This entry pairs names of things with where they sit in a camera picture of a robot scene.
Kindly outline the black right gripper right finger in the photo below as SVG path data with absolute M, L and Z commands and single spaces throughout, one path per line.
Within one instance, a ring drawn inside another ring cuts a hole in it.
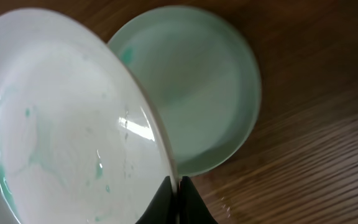
M 188 176 L 180 181 L 178 208 L 180 224 L 218 224 Z

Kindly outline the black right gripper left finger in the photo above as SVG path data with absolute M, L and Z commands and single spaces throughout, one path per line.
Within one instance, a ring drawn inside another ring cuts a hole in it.
M 166 176 L 136 224 L 176 224 L 177 209 L 171 180 Z

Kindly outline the white plate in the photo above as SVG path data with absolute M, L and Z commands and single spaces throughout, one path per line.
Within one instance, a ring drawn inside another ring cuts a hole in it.
M 63 14 L 0 16 L 0 223 L 136 223 L 177 194 L 167 135 L 126 66 Z

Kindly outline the light blue plate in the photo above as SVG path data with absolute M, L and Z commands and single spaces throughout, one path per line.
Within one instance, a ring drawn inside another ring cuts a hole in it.
M 123 25 L 108 46 L 157 109 L 180 175 L 214 169 L 252 132 L 262 99 L 259 65 L 222 17 L 159 7 Z

